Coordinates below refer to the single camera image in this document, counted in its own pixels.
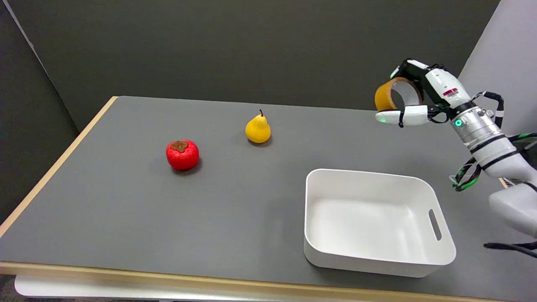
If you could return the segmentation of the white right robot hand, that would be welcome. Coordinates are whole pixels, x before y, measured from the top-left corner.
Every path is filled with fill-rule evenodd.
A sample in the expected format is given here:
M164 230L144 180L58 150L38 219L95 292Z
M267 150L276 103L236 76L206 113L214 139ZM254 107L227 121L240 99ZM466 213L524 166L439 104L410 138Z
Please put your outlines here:
M386 124L423 125L445 113L451 119L456 108L472 98L460 81L442 64L426 65L414 59L404 60L390 75L390 80L375 92L375 119Z

